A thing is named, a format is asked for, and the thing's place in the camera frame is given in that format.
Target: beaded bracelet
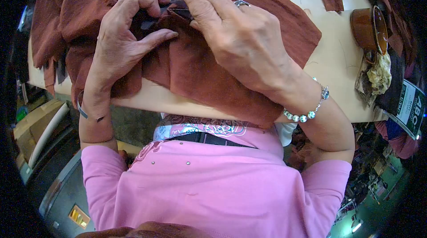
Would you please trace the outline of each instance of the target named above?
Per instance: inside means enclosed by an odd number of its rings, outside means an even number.
[[[307,121],[307,119],[313,119],[316,116],[316,112],[319,110],[320,104],[322,103],[323,100],[328,99],[329,97],[329,90],[328,90],[328,86],[323,87],[315,77],[313,77],[313,80],[316,81],[321,87],[322,87],[322,95],[320,97],[320,102],[317,105],[316,109],[314,111],[310,111],[309,113],[307,113],[306,115],[293,115],[291,114],[289,111],[287,111],[286,109],[283,111],[283,115],[286,116],[286,118],[293,120],[294,122],[301,122],[304,123]]]

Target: woman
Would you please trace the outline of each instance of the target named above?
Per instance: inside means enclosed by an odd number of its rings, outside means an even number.
[[[350,122],[287,55],[274,15],[231,0],[184,1],[194,16],[191,26],[243,85],[295,115],[307,115],[322,100],[315,118],[300,124],[316,147],[308,168],[300,174],[285,165],[272,130],[234,122],[225,124],[225,134],[224,121],[168,117],[169,123],[156,130],[160,140],[147,145],[126,170],[111,126],[111,86],[178,34],[162,29],[136,41],[129,31],[136,12],[146,9],[159,17],[159,3],[169,0],[119,0],[102,20],[83,94],[88,116],[80,116],[79,126],[89,214],[97,230],[119,228],[80,237],[324,238],[351,170]],[[178,135],[189,126],[203,139],[188,142],[188,135]],[[216,145],[207,137],[227,143]]]

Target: silver bangle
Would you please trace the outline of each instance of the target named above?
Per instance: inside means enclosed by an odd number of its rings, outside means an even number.
[[[81,91],[79,93],[79,95],[77,96],[77,109],[79,110],[79,112],[83,116],[83,118],[88,119],[88,114],[86,114],[86,112],[83,111],[82,107],[79,104],[79,99],[80,99],[80,96],[82,95],[83,92],[84,92],[84,90]]]
[[[79,95],[77,96],[77,109],[79,110],[79,112],[83,116],[83,118],[88,119],[88,114],[86,114],[86,112],[83,111],[82,106],[80,106],[80,103],[79,103],[80,96],[83,92],[84,92],[84,90],[81,91],[79,93]],[[104,119],[104,117],[102,116],[102,117],[97,118],[96,121],[98,123],[98,122],[102,121],[103,119]]]
[[[322,104],[322,101],[325,99],[328,99],[329,97],[329,90],[328,90],[328,86],[323,87],[315,77],[313,77],[313,80],[316,81],[321,87],[322,87],[322,94],[320,96],[320,102],[317,105],[316,109],[314,111],[310,111],[307,113],[307,115],[293,115],[291,114],[289,111],[287,111],[286,109],[283,111],[283,115],[286,116],[286,118],[293,120],[294,122],[301,122],[304,123],[307,121],[307,119],[313,119],[316,116],[316,112],[319,110],[320,104]]]

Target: silver ring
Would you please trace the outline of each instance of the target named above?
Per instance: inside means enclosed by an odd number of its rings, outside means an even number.
[[[251,6],[248,2],[243,1],[243,0],[236,0],[233,2],[233,4],[235,4],[237,7],[241,6],[241,5],[245,5],[245,6]]]

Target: wrist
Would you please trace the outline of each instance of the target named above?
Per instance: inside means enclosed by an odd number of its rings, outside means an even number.
[[[88,83],[83,92],[82,108],[89,117],[100,118],[110,110],[111,88]]]
[[[95,53],[88,72],[85,88],[90,86],[101,92],[109,92],[115,81],[112,81],[110,78],[108,68],[99,64],[96,55]]]
[[[285,83],[269,97],[293,114],[312,111],[321,99],[322,87],[292,61]]]

